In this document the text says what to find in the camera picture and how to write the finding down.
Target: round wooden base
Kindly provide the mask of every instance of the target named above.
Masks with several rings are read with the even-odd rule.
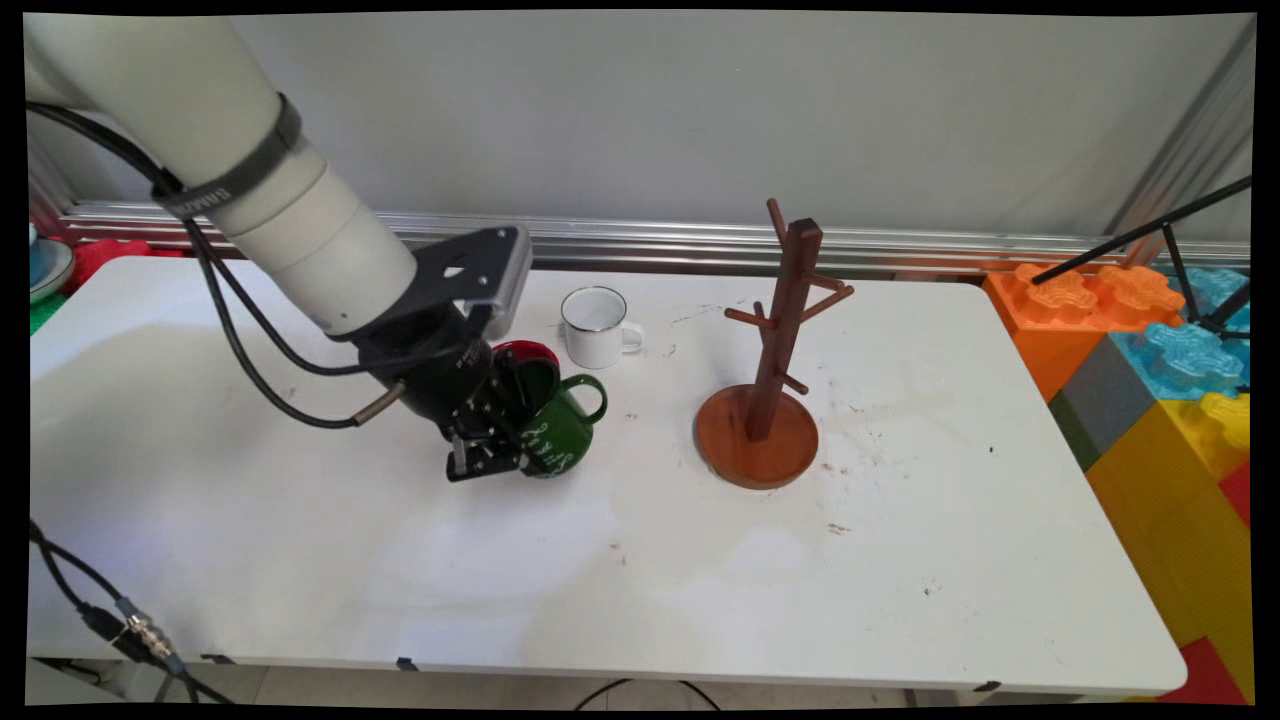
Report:
[[[703,402],[695,434],[716,474],[748,489],[780,488],[800,477],[818,455],[818,425],[800,401],[782,393],[769,437],[746,439],[753,386],[727,387]]]

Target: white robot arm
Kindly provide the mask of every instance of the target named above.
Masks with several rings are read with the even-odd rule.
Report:
[[[23,15],[27,99],[101,110],[187,187],[273,131],[282,99],[225,18]],[[413,279],[410,251],[305,138],[210,222],[321,329],[347,334]]]
[[[532,263],[524,228],[411,252],[301,135],[297,113],[225,18],[27,13],[23,59],[28,109],[111,115],[172,176],[165,184],[184,188],[164,191],[161,205],[207,217],[325,334],[356,345],[356,370],[440,427],[454,447],[451,480],[544,471],[521,457],[504,413],[513,401],[494,395],[500,383],[481,337],[503,334],[515,314]],[[463,273],[444,273],[460,254]],[[282,409],[311,424],[362,421]]]

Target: black strap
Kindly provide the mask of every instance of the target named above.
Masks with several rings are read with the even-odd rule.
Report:
[[[175,195],[165,195],[159,187],[152,187],[151,199],[179,220],[188,220],[227,205],[257,187],[284,161],[302,137],[302,118],[293,105],[289,105],[289,99],[283,92],[279,95],[280,115],[275,119],[275,126],[247,158],[221,177]],[[165,174],[175,187],[182,187],[169,170],[165,170]]]

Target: white enamel mug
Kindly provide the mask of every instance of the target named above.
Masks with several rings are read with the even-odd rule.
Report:
[[[561,302],[568,356],[580,368],[599,370],[623,352],[644,346],[644,328],[626,322],[627,301],[607,287],[575,290]]]

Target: wooden mug holder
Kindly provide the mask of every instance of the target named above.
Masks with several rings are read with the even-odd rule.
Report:
[[[755,383],[710,396],[698,410],[695,423],[698,447],[716,474],[749,489],[782,487],[800,477],[818,455],[818,425],[799,400],[782,392],[782,386],[809,393],[787,374],[800,324],[854,293],[844,282],[814,272],[822,228],[809,218],[785,224],[777,200],[769,199],[768,208],[773,232],[782,243],[773,307],[768,315],[759,301],[754,315],[724,309],[726,318],[760,329],[763,348]],[[809,286],[832,293],[805,307]]]

